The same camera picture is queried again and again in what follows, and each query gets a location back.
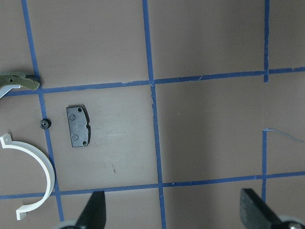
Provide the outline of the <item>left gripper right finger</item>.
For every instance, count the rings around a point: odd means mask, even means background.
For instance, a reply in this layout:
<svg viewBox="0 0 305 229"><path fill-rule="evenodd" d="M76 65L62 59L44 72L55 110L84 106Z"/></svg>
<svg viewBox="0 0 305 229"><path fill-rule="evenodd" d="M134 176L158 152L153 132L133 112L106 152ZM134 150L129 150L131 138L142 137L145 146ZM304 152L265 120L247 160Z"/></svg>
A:
<svg viewBox="0 0 305 229"><path fill-rule="evenodd" d="M241 189L239 212L246 229L282 229L285 225L251 188Z"/></svg>

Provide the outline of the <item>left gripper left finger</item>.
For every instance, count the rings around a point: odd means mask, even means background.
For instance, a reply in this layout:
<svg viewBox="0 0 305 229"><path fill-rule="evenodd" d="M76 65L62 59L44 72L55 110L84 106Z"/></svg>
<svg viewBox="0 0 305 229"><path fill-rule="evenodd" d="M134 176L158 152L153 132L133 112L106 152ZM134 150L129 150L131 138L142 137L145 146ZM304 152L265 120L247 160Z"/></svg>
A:
<svg viewBox="0 0 305 229"><path fill-rule="evenodd" d="M106 203L104 191L92 193L84 210L76 221L75 229L104 229L106 225Z"/></svg>

